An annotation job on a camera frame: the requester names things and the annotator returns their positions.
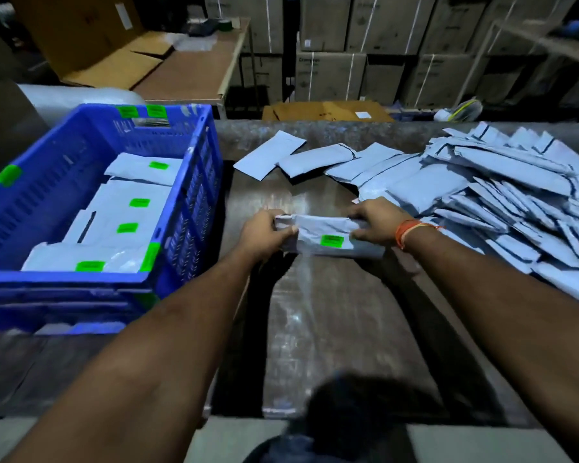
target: metal table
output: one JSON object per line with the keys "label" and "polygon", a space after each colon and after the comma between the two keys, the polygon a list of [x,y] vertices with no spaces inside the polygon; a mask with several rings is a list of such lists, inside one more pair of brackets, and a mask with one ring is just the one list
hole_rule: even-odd
{"label": "metal table", "polygon": [[[306,138],[305,149],[336,142],[363,149],[377,141],[419,152],[450,125],[223,121],[216,126],[224,159],[238,160],[278,130]],[[465,132],[471,128],[454,126]],[[518,126],[498,124],[510,134]],[[579,152],[579,124],[524,126],[547,130]],[[321,175],[289,182],[277,169],[257,182],[236,172],[225,205],[220,253],[233,246],[243,222],[264,205],[336,216],[353,198],[348,188]],[[251,393],[259,395],[264,416],[293,417],[318,385],[339,371],[353,370],[377,375],[388,389],[394,385],[402,399],[394,400],[392,411],[407,422],[539,426],[424,273],[408,283],[400,272],[386,272],[382,283],[352,260],[299,256],[288,267],[269,292],[256,289],[248,295],[237,315],[217,380],[216,391],[224,391],[216,400],[216,393],[208,397],[213,411],[215,401],[241,401]],[[252,343],[256,347],[240,357],[239,346],[258,335],[263,342]],[[0,415],[43,413],[110,340],[0,334]],[[252,362],[258,361],[265,364],[260,390],[236,387],[232,394],[231,387],[222,387],[249,376]]]}

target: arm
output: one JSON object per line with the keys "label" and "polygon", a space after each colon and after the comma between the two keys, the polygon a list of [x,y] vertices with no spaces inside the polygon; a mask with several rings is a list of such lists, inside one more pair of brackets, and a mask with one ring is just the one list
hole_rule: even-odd
{"label": "arm", "polygon": [[[384,198],[356,205],[351,215],[372,227],[356,231],[357,239],[384,245],[412,219]],[[579,301],[431,227],[410,231],[404,243],[543,425],[579,459]]]}
{"label": "arm", "polygon": [[7,457],[8,463],[182,462],[254,265],[295,228],[260,211],[238,245],[133,322]]}

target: stack of packages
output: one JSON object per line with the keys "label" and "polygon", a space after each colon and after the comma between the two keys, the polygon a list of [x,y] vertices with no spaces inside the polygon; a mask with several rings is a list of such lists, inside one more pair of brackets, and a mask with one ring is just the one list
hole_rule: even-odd
{"label": "stack of packages", "polygon": [[579,155],[525,128],[445,131],[423,154],[373,144],[326,174],[579,299]]}
{"label": "stack of packages", "polygon": [[150,271],[151,240],[182,162],[119,154],[105,171],[112,178],[77,213],[62,242],[35,246],[22,271]]}

